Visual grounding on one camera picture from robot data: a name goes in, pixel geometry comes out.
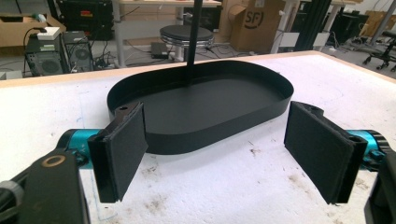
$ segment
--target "table surface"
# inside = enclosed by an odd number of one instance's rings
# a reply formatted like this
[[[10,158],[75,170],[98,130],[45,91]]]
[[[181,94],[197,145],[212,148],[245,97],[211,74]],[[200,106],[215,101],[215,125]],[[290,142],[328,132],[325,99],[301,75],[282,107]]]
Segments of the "table surface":
[[[315,51],[236,58],[294,86],[343,129],[372,129],[396,147],[396,82]],[[184,63],[0,81],[0,180],[54,149],[68,129],[109,123],[106,95],[124,77]],[[146,154],[122,203],[99,203],[81,170],[92,223],[364,223],[375,173],[360,171],[349,203],[327,205],[283,145],[288,112],[192,153]]]

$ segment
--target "black oval tray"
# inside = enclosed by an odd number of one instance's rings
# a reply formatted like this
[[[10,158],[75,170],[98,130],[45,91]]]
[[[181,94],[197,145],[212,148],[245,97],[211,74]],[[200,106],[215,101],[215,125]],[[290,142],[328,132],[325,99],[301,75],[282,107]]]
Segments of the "black oval tray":
[[[280,74],[254,63],[219,61],[127,77],[107,96],[110,116],[143,102],[149,153],[180,154],[281,115],[293,94]]]

